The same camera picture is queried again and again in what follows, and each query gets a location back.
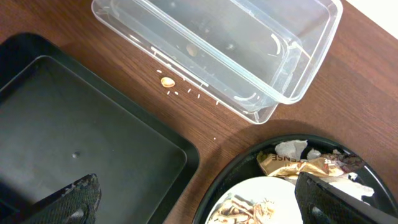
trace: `black plate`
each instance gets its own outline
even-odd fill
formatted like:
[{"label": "black plate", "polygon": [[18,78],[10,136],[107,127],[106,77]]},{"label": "black plate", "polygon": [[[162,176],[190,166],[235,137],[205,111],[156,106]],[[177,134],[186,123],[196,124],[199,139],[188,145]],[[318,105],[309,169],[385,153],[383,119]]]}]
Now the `black plate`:
[{"label": "black plate", "polygon": [[97,223],[165,220],[199,164],[190,142],[40,36],[5,41],[0,74],[1,211],[95,173]]},{"label": "black plate", "polygon": [[[257,154],[260,151],[275,153],[274,149],[276,145],[284,141],[296,139],[308,140],[308,146],[314,147],[322,153],[332,153],[334,149],[339,149],[354,154],[337,142],[306,134],[281,136],[265,141],[233,159],[221,173],[218,174],[200,202],[193,223],[205,223],[207,216],[218,199],[234,185],[246,179],[264,176],[256,160]],[[398,217],[397,202],[380,177],[369,165],[366,164],[365,168],[356,171],[356,173],[358,174],[358,178],[356,179],[357,182],[372,187],[375,191],[372,197],[364,197],[363,200],[383,212]]]}]

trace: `black container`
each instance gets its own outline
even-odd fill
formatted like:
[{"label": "black container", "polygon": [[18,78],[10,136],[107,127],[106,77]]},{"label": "black container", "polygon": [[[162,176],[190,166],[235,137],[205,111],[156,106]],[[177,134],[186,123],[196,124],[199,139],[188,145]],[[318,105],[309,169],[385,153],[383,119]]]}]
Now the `black container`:
[{"label": "black container", "polygon": [[194,145],[42,37],[0,45],[0,217],[95,173],[97,223],[162,223],[198,165]]},{"label": "black container", "polygon": [[[233,159],[221,171],[221,173],[218,174],[217,178],[213,181],[205,196],[202,198],[193,219],[193,223],[205,223],[207,216],[218,199],[234,185],[253,177],[264,176],[264,173],[256,160],[260,151],[275,153],[274,149],[276,145],[284,141],[296,139],[308,140],[308,147],[305,151],[308,151],[313,147],[322,153],[332,153],[334,149],[338,149],[339,151],[354,154],[352,151],[337,142],[307,134],[293,134],[267,140],[250,148],[247,152]],[[357,170],[356,173],[358,174],[356,182],[372,187],[375,192],[372,197],[364,197],[363,200],[374,208],[394,217],[398,217],[397,202],[380,177],[369,167],[369,165],[366,164],[364,168]]]}]

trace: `wood grain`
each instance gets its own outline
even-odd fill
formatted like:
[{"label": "wood grain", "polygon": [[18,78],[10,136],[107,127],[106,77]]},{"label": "wood grain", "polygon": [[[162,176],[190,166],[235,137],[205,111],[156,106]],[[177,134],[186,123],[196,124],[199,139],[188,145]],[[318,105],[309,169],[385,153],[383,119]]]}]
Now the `wood grain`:
[{"label": "wood grain", "polygon": [[[398,40],[353,6],[344,2],[330,52],[304,99],[279,106],[268,123],[255,126],[205,94],[197,99],[199,90],[98,22],[90,4],[2,0],[0,42],[18,32],[48,38],[196,145],[200,167],[166,223],[190,223],[207,188],[232,158],[281,134],[318,134],[344,144],[398,198]],[[177,81],[178,96],[166,94],[160,84],[164,75]]]}]

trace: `wooden table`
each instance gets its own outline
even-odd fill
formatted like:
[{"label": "wooden table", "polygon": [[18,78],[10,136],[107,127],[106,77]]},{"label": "wooden table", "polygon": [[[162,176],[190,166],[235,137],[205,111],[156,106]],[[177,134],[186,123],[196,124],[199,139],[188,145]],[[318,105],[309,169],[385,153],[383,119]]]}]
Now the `wooden table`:
[{"label": "wooden table", "polygon": [[[167,223],[190,223],[207,188],[232,158],[282,134],[318,134],[344,144],[398,198],[398,40],[353,6],[344,2],[336,37],[304,99],[280,105],[270,121],[255,126],[204,94],[197,99],[199,90],[98,22],[90,4],[2,0],[0,42],[18,32],[48,38],[196,145],[200,167]],[[178,96],[166,94],[160,85],[164,75],[177,81]]]}]

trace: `plastic container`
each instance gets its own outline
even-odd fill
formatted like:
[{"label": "plastic container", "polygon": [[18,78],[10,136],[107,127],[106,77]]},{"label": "plastic container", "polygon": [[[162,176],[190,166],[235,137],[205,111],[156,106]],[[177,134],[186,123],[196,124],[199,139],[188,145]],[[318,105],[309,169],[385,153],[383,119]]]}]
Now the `plastic container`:
[{"label": "plastic container", "polygon": [[94,0],[119,35],[254,124],[298,102],[335,35],[340,0]]}]

